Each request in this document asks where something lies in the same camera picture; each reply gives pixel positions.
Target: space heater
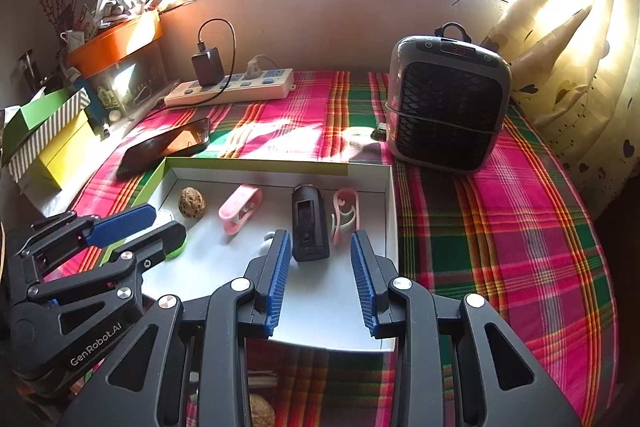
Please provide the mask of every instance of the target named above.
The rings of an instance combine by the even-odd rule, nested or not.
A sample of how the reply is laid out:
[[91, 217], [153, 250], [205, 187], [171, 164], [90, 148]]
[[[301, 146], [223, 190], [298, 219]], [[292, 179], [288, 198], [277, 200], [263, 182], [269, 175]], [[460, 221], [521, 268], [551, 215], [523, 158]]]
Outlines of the space heater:
[[[444, 38], [457, 27], [463, 41]], [[511, 90], [509, 65], [449, 23], [435, 36], [402, 39], [393, 50], [386, 142], [406, 162], [456, 174], [484, 165], [502, 128]]]

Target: blue gripper pad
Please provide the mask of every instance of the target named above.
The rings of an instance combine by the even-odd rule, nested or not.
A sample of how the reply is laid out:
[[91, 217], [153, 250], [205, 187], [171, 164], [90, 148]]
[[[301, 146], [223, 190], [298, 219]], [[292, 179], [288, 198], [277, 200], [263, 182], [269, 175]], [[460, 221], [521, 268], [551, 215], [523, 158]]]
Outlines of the blue gripper pad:
[[364, 325], [369, 328], [371, 336], [373, 336], [379, 325], [376, 311], [376, 293], [373, 290], [369, 268], [367, 268], [362, 245], [356, 233], [351, 235], [351, 267], [356, 280]]
[[273, 335], [273, 330], [280, 320], [280, 310], [284, 299], [284, 286], [287, 284], [289, 275], [289, 264], [291, 262], [291, 237], [289, 232], [285, 232], [280, 243], [278, 259], [273, 269], [273, 277], [267, 293], [267, 318], [265, 329], [269, 336]]
[[86, 238], [89, 247], [106, 248], [129, 235], [148, 229], [156, 220], [156, 209], [141, 204], [95, 222]]

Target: phone screen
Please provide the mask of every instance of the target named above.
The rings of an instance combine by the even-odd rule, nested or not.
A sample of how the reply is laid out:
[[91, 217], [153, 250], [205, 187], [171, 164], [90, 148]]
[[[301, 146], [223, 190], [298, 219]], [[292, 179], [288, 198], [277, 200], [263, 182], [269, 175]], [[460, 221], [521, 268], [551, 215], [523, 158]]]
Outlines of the phone screen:
[[209, 120], [202, 118], [149, 138], [124, 153], [119, 177], [132, 176], [158, 164], [166, 156], [192, 155], [209, 144]]

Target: white mug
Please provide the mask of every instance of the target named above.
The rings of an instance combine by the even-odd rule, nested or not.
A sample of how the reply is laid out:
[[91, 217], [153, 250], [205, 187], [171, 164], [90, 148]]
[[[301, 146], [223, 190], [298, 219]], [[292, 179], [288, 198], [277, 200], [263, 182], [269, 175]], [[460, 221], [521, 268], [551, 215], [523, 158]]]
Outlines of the white mug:
[[60, 38], [66, 42], [66, 50], [72, 52], [84, 45], [84, 32], [68, 30], [60, 33]]

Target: power adapter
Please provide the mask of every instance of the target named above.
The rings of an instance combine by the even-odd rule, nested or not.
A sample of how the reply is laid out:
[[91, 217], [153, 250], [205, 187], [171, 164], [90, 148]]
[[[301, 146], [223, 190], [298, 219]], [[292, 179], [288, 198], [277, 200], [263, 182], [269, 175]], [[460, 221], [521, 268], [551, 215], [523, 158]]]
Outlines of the power adapter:
[[191, 57], [198, 83], [202, 87], [216, 86], [225, 78], [218, 48], [206, 49], [205, 43], [198, 42], [199, 53]]

